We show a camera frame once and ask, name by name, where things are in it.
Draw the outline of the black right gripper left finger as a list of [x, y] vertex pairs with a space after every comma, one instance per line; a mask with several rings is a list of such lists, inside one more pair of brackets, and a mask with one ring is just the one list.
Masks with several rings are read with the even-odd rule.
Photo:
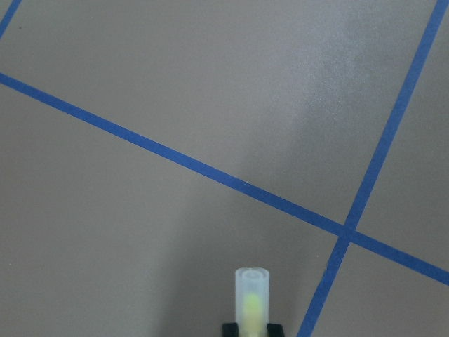
[[221, 337], [239, 337], [239, 326], [237, 323], [224, 323], [221, 326]]

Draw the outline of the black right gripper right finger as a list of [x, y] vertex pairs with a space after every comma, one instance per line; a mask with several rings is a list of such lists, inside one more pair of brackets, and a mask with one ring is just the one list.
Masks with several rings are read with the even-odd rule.
[[268, 337], [284, 337], [284, 329], [281, 324], [268, 323], [267, 325]]

